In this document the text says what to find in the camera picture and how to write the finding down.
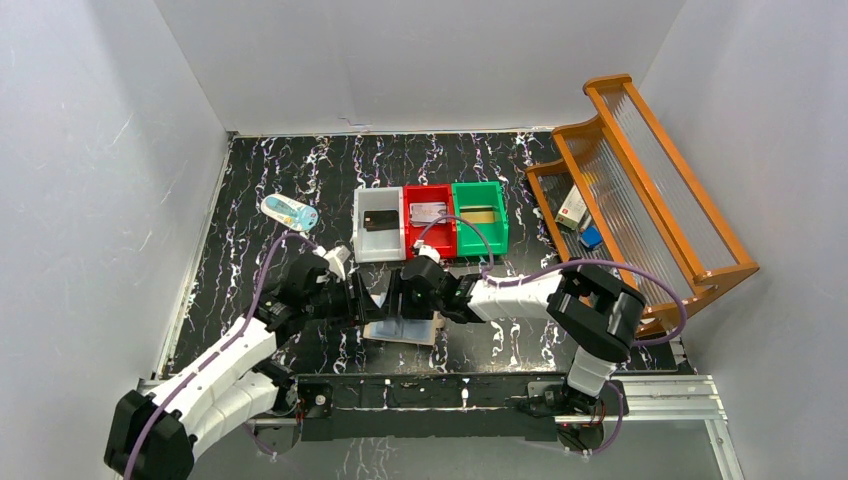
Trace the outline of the grey cards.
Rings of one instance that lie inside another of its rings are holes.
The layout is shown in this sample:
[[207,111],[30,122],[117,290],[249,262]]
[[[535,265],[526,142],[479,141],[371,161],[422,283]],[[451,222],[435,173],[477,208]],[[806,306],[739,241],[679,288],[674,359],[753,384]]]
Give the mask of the grey cards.
[[414,202],[408,206],[408,222],[415,227],[425,227],[433,222],[444,223],[441,217],[448,214],[445,202]]

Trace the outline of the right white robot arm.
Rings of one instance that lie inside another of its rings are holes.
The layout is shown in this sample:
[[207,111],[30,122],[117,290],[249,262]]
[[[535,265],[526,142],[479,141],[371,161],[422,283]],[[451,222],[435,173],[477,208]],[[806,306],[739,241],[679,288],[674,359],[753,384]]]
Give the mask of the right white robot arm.
[[501,318],[556,323],[577,345],[563,387],[565,405],[577,414],[601,403],[606,382],[629,357],[647,305],[637,289],[591,259],[494,279],[485,273],[456,276],[419,256],[395,270],[388,291],[374,300],[386,320],[440,314],[458,324]]

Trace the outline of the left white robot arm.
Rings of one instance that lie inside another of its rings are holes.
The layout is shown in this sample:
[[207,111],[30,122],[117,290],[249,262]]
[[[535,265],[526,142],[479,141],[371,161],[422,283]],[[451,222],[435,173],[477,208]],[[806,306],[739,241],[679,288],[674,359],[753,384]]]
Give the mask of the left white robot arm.
[[182,372],[148,393],[125,394],[113,414],[105,464],[126,479],[185,479],[206,450],[248,420],[292,413],[295,375],[273,356],[310,322],[355,320],[344,269],[349,255],[341,246],[301,256],[254,311]]

